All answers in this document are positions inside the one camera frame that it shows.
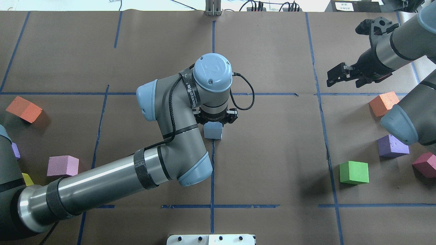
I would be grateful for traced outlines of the light blue foam block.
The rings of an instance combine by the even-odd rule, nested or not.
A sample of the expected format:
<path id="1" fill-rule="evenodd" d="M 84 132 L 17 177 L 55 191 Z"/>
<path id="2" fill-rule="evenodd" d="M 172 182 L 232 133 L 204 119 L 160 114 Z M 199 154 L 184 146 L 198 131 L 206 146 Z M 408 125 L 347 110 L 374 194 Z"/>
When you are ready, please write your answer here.
<path id="1" fill-rule="evenodd" d="M 204 138 L 221 140 L 223 135 L 223 124 L 219 121 L 209 121 L 203 125 Z"/>

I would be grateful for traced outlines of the pink foam block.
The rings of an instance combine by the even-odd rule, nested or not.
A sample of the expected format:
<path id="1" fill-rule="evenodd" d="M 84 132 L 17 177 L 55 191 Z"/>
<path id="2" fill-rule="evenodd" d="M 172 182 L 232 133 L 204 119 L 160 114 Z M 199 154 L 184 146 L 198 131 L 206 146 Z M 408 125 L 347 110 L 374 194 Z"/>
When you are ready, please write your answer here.
<path id="1" fill-rule="evenodd" d="M 75 176 L 78 166 L 79 159 L 72 156 L 49 157 L 46 176 Z"/>

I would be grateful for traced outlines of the magenta foam block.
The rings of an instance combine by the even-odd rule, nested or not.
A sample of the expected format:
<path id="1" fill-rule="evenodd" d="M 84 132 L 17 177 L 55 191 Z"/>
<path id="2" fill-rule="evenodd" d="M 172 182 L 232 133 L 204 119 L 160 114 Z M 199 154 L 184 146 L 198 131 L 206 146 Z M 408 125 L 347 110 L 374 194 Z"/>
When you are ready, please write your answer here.
<path id="1" fill-rule="evenodd" d="M 412 167 L 426 178 L 435 178 L 436 156 L 431 152 L 424 153 L 412 164 Z"/>

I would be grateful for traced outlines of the purple foam block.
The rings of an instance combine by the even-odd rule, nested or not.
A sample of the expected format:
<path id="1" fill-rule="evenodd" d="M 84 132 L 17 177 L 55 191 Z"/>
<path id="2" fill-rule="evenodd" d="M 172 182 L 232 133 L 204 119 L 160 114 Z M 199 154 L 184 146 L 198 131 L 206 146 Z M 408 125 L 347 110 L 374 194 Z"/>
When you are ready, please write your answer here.
<path id="1" fill-rule="evenodd" d="M 19 149 L 18 149 L 16 143 L 13 143 L 13 142 L 12 142 L 12 150 L 13 150 L 13 153 L 14 153 L 14 155 L 15 155 L 16 160 L 20 160 L 21 155 L 20 155 L 20 152 L 19 152 Z"/>
<path id="2" fill-rule="evenodd" d="M 397 158 L 410 154 L 409 146 L 393 135 L 385 135 L 377 140 L 378 155 L 384 158 Z"/>

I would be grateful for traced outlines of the aluminium frame post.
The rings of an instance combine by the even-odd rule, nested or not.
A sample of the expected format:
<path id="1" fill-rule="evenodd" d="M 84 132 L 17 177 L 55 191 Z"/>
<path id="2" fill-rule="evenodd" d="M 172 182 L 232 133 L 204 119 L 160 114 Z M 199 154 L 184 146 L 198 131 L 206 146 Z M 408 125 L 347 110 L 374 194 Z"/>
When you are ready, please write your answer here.
<path id="1" fill-rule="evenodd" d="M 221 0 L 206 0 L 204 12 L 205 16 L 221 16 L 221 2 Z"/>

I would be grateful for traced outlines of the orange foam block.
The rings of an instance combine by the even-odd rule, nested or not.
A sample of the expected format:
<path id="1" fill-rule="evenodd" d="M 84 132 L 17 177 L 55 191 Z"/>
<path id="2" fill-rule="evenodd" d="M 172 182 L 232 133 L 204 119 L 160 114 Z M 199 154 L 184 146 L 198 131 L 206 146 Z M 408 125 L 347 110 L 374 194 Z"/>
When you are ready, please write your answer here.
<path id="1" fill-rule="evenodd" d="M 386 115 L 395 104 L 399 103 L 397 94 L 392 91 L 389 93 L 383 93 L 376 96 L 369 102 L 369 106 L 372 109 L 373 114 L 376 117 Z"/>
<path id="2" fill-rule="evenodd" d="M 17 96 L 11 104 L 8 105 L 6 111 L 32 124 L 41 115 L 43 110 L 36 104 Z"/>

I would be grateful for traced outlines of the yellow foam block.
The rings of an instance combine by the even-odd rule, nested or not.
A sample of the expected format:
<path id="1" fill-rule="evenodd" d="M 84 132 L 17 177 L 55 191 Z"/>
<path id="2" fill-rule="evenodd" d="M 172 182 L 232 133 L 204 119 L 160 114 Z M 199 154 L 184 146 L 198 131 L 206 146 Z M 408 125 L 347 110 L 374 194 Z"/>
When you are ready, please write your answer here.
<path id="1" fill-rule="evenodd" d="M 29 176 L 29 174 L 22 173 L 22 176 L 23 176 L 23 179 L 24 179 L 26 186 L 34 185 L 34 182 L 33 182 L 32 178 Z"/>

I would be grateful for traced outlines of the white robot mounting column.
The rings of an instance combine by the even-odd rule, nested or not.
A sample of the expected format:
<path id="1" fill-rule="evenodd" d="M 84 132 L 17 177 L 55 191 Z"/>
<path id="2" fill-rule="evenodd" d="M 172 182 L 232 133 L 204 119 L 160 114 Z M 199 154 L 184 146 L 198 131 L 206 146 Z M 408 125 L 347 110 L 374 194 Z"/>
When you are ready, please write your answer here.
<path id="1" fill-rule="evenodd" d="M 173 234 L 167 245 L 256 245 L 253 234 Z"/>

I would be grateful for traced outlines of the green foam block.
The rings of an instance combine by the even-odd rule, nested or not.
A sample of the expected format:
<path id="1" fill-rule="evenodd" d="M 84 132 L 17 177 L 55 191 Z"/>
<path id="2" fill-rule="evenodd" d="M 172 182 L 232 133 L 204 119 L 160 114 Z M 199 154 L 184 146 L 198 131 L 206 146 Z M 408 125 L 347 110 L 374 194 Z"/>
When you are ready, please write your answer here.
<path id="1" fill-rule="evenodd" d="M 340 183 L 360 185 L 369 183 L 369 164 L 346 161 L 339 165 Z"/>

